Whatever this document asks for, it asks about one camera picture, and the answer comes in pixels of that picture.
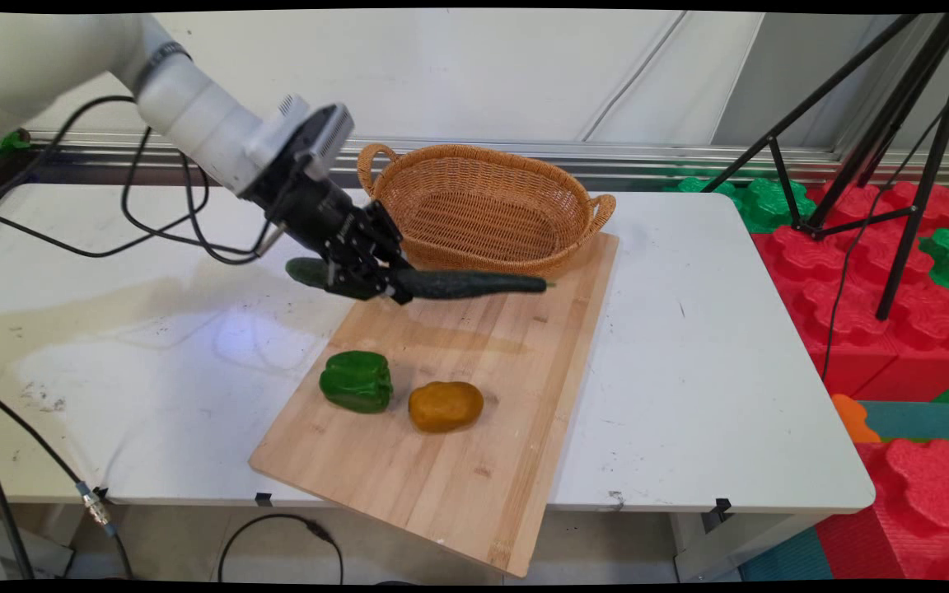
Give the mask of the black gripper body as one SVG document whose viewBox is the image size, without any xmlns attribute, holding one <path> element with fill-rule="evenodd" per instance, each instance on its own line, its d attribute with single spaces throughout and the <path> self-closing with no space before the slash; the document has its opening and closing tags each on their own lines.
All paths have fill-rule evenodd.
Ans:
<svg viewBox="0 0 949 593">
<path fill-rule="evenodd" d="M 309 155 L 279 157 L 261 173 L 241 198 L 255 203 L 271 224 L 331 265 L 351 273 L 388 268 L 372 255 L 372 240 L 364 236 L 365 206 L 331 179 L 306 173 Z"/>
</svg>

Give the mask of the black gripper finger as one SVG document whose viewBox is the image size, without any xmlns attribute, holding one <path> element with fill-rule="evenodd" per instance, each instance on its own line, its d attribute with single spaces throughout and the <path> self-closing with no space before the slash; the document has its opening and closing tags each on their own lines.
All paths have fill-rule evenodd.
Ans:
<svg viewBox="0 0 949 593">
<path fill-rule="evenodd" d="M 325 292 L 355 301 L 388 297 L 399 305 L 406 305 L 414 299 L 411 290 L 400 281 L 400 270 L 391 268 L 358 270 L 357 273 L 351 273 L 345 268 L 329 265 Z"/>
<path fill-rule="evenodd" d="M 364 236 L 372 240 L 372 255 L 391 269 L 410 269 L 402 249 L 403 236 L 380 200 L 364 207 Z"/>
</svg>

